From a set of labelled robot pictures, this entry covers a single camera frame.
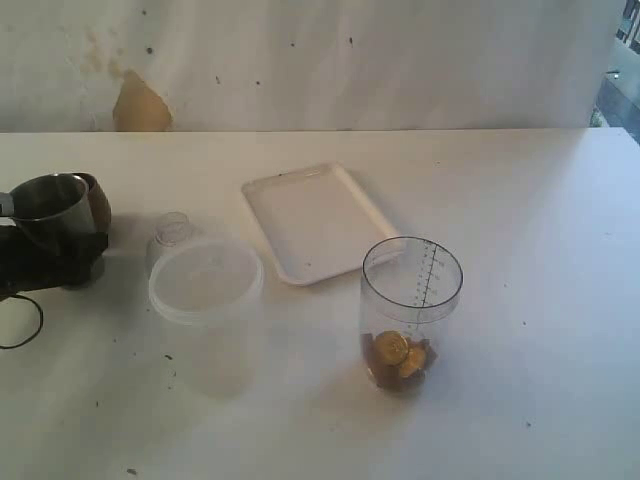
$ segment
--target white table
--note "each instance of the white table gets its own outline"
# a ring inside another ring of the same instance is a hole
[[[92,172],[115,215],[105,275],[34,293],[41,336],[0,353],[3,479],[640,477],[640,149],[621,129],[0,135],[0,158],[1,190]],[[463,266],[417,399],[365,376],[359,274],[280,283],[242,204],[242,182],[326,161]],[[169,210],[263,257],[239,391],[203,395],[164,357],[142,255]]]

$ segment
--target rectangular tray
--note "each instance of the rectangular tray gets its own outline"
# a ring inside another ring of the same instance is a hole
[[[361,267],[398,232],[351,175],[322,164],[245,183],[242,193],[267,239],[280,278],[310,285]]]

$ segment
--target measuring cup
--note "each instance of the measuring cup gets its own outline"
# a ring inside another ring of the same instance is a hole
[[[0,193],[0,216],[10,217],[39,247],[61,255],[79,235],[96,232],[88,192],[77,175],[44,175]]]
[[[417,390],[438,357],[440,325],[460,298],[462,268],[437,243],[384,240],[367,253],[360,289],[360,345],[373,381]]]

